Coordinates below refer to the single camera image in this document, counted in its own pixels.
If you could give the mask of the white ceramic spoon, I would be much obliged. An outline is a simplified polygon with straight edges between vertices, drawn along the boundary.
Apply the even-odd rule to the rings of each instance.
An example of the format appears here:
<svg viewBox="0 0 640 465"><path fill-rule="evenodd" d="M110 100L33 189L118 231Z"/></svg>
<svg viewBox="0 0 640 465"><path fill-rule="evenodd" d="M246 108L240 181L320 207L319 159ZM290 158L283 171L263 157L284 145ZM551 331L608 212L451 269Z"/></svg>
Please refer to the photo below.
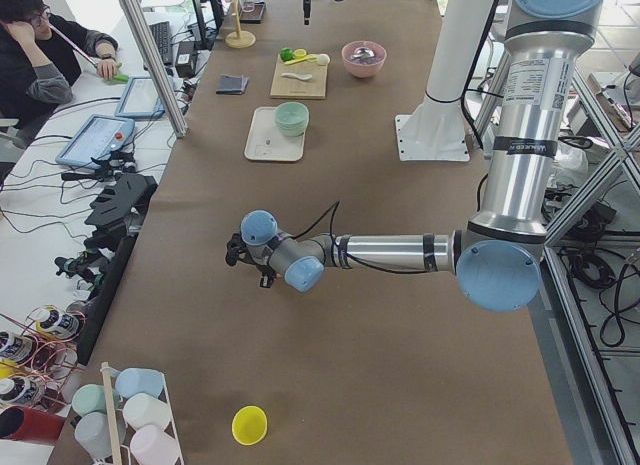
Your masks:
<svg viewBox="0 0 640 465"><path fill-rule="evenodd" d="M281 73L280 76L282 78L293 79L293 80L298 80L302 82L308 82L313 78L312 74L298 74L298 73L292 73L292 72L283 72Z"/></svg>

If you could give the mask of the wooden mug tree stand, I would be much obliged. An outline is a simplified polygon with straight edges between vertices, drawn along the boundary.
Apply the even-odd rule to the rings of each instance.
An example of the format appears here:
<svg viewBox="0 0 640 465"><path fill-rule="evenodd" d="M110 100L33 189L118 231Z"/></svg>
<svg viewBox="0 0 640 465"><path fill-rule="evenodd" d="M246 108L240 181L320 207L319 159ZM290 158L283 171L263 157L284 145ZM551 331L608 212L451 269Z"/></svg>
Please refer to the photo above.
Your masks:
<svg viewBox="0 0 640 465"><path fill-rule="evenodd" d="M255 44L256 37L247 30L243 30L240 22L240 0L231 1L231 15L234 19L235 30L225 37L225 43L235 49L248 48Z"/></svg>

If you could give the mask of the bamboo cutting board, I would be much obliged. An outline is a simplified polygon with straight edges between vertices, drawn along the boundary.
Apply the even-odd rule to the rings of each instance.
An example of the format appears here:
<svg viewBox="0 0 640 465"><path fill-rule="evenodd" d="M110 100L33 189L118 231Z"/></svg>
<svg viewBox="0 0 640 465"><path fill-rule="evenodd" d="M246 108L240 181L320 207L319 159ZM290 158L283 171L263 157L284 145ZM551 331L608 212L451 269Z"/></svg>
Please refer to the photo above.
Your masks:
<svg viewBox="0 0 640 465"><path fill-rule="evenodd" d="M270 89L271 98L322 100L326 98L327 76L329 64L319 66L315 61L284 65L279 56L276 57L275 69ZM293 79L282 78L283 72L298 74L312 74L312 80L302 82Z"/></svg>

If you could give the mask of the red cup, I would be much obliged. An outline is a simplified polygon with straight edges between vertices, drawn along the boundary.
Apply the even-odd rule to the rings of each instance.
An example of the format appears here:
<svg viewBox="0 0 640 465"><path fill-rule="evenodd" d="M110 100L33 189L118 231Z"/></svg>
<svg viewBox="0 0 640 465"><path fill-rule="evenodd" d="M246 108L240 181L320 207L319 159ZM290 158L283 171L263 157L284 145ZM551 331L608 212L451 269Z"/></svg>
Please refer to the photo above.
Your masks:
<svg viewBox="0 0 640 465"><path fill-rule="evenodd" d="M53 446L62 431L65 418L21 406L1 412L1 438Z"/></svg>

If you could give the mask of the green toy lime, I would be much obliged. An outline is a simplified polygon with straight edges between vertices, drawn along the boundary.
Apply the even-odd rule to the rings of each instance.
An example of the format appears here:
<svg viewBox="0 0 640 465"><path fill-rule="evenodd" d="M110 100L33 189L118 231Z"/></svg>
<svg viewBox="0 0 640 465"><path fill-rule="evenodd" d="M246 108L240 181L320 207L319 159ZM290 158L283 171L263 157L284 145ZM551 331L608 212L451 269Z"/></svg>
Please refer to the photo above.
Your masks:
<svg viewBox="0 0 640 465"><path fill-rule="evenodd" d="M290 48L283 48L280 50L279 56L283 62L292 60L294 58L293 50Z"/></svg>

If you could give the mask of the black stand holder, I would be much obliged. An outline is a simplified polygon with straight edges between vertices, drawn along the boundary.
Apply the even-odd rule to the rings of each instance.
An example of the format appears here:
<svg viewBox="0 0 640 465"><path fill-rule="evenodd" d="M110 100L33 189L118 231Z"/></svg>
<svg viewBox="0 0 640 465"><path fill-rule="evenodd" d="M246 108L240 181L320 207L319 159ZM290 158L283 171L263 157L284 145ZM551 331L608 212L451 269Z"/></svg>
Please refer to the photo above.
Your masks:
<svg viewBox="0 0 640 465"><path fill-rule="evenodd" d="M153 176L124 173L107 185L90 204L92 209L85 224L95 227L84 241L87 249L107 248L116 251L120 241L130 235L126 219L136 212L144 218L158 184Z"/></svg>

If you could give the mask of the person in black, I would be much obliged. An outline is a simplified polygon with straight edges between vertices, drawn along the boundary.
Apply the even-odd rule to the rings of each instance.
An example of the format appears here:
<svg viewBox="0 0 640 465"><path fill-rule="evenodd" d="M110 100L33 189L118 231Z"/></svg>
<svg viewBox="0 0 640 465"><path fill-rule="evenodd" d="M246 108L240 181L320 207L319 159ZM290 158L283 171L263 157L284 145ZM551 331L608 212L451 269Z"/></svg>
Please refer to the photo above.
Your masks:
<svg viewBox="0 0 640 465"><path fill-rule="evenodd" d="M52 14L43 0L1 0L1 116L22 130L70 103L77 50L97 59L99 77L119 73L110 35Z"/></svg>

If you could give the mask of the yellow plastic knife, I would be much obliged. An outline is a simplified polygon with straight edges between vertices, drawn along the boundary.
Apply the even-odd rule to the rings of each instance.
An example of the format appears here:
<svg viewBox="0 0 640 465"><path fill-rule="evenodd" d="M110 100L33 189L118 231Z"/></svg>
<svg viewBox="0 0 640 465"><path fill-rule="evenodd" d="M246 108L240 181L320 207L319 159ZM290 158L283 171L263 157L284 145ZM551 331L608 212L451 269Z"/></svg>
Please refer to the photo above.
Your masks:
<svg viewBox="0 0 640 465"><path fill-rule="evenodd" d="M311 55L306 55L304 57L299 57L299 58L294 58L288 61L284 61L283 64L290 66L290 65L295 65L298 63L303 63L303 62L310 62L310 61L315 61L317 60L318 55L316 54L311 54Z"/></svg>

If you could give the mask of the grey folded cloth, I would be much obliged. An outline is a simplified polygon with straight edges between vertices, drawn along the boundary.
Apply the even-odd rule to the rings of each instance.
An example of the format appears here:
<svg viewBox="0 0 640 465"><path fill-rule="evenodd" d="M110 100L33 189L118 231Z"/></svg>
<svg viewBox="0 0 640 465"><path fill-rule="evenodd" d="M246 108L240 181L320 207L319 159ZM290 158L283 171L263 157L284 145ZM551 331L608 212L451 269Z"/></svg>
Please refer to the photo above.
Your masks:
<svg viewBox="0 0 640 465"><path fill-rule="evenodd" d="M218 79L216 93L219 95L242 95L245 93L248 83L249 78L247 76L221 74Z"/></svg>

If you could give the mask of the white cup rack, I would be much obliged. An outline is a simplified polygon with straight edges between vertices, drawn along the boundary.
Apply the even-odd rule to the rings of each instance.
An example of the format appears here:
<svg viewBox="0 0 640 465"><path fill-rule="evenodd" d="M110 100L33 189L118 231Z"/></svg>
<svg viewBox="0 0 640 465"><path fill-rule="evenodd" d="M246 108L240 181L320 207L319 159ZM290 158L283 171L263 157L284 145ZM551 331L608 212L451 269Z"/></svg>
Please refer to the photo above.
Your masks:
<svg viewBox="0 0 640 465"><path fill-rule="evenodd" d="M74 439L93 464L183 464L163 372L103 363L102 381L73 395Z"/></svg>

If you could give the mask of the aluminium frame post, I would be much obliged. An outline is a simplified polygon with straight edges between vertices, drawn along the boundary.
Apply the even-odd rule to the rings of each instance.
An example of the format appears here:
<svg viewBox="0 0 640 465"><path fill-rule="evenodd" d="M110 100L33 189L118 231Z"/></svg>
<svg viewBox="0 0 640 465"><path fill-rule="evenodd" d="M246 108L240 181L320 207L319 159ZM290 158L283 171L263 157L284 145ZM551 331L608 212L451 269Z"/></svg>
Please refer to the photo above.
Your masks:
<svg viewBox="0 0 640 465"><path fill-rule="evenodd" d="M165 71L142 8L138 0L118 0L118 2L138 46L143 63L148 68L172 129L177 138L182 138L186 135L188 125L175 97L173 85Z"/></svg>

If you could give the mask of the metal ice scoop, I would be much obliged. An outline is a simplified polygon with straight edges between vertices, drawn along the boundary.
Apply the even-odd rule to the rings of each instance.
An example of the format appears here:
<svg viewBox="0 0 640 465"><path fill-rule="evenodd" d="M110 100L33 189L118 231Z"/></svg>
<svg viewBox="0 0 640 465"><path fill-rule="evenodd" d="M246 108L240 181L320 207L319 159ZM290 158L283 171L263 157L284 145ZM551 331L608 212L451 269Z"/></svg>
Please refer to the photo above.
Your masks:
<svg viewBox="0 0 640 465"><path fill-rule="evenodd" d="M375 52L369 47L357 47L349 56L349 60L359 63L370 63L376 57Z"/></svg>

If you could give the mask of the stacked green bowls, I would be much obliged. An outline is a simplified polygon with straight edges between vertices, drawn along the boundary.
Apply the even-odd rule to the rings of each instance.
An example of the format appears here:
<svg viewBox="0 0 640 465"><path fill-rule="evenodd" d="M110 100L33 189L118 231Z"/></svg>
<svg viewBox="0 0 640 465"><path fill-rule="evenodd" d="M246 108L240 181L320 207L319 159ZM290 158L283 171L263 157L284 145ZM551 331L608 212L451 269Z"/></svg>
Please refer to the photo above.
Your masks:
<svg viewBox="0 0 640 465"><path fill-rule="evenodd" d="M274 112L274 123L277 129L287 137L302 135L309 124L308 108L300 102L285 102Z"/></svg>

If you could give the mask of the blue teach pendant far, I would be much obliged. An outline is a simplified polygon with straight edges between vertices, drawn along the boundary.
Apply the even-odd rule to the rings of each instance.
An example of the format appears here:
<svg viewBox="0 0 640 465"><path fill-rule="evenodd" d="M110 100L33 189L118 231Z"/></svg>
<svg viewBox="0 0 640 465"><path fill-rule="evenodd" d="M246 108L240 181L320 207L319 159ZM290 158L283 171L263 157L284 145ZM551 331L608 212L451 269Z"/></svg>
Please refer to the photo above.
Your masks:
<svg viewBox="0 0 640 465"><path fill-rule="evenodd" d="M149 76L130 77L114 115L134 120L160 118L164 105Z"/></svg>

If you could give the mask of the large pink bowl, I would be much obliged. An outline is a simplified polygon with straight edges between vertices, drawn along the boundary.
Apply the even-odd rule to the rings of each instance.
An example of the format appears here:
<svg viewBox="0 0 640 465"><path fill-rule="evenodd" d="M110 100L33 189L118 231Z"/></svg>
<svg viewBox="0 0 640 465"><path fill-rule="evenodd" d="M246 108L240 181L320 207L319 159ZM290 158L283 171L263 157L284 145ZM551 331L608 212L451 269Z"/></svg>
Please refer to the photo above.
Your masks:
<svg viewBox="0 0 640 465"><path fill-rule="evenodd" d="M345 44L341 50L345 69L356 78L376 75L384 66L386 49L373 41L358 40Z"/></svg>

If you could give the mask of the yellow plastic cup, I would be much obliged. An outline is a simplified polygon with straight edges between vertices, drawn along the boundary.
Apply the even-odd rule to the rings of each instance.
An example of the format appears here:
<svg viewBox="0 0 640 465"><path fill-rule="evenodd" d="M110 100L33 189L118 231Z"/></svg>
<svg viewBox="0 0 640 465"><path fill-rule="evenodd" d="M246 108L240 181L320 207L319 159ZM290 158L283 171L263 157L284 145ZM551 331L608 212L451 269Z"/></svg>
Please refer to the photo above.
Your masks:
<svg viewBox="0 0 640 465"><path fill-rule="evenodd" d="M256 405L242 407L232 419L231 432L235 441L243 446L259 443L268 432L266 413Z"/></svg>

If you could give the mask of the blue teach pendant near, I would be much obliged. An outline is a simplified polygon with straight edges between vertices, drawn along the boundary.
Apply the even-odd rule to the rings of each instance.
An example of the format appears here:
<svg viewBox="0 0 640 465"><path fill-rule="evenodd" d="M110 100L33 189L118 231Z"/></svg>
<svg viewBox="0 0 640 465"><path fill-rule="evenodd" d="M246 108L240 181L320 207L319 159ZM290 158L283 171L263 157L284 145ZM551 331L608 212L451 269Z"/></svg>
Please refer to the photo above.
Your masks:
<svg viewBox="0 0 640 465"><path fill-rule="evenodd" d="M97 169L99 160L123 148L135 129L130 118L94 114L58 153L55 162L76 168Z"/></svg>

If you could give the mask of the blue teach pendant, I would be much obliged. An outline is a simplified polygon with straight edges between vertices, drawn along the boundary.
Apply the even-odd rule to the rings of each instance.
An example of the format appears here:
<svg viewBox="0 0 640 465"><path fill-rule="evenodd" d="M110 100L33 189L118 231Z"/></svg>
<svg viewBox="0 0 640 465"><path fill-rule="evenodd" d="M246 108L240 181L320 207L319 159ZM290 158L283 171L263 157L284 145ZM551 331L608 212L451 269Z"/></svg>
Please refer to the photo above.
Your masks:
<svg viewBox="0 0 640 465"><path fill-rule="evenodd" d="M114 115L134 120L160 118L164 105L149 76L130 77Z"/></svg>
<svg viewBox="0 0 640 465"><path fill-rule="evenodd" d="M123 148L135 129L130 118L94 114L58 153L55 162L76 168L97 169L99 160Z"/></svg>

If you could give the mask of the cream cartoon serving tray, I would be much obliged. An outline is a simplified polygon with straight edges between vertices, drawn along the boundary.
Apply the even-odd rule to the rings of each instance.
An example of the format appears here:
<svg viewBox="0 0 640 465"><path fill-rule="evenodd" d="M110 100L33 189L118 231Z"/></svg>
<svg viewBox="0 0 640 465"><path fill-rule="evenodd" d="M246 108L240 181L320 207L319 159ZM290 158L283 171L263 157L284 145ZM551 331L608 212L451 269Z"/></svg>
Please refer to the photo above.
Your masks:
<svg viewBox="0 0 640 465"><path fill-rule="evenodd" d="M254 110L246 139L244 156L251 161L297 162L303 156L305 135L289 137L277 128L275 107Z"/></svg>

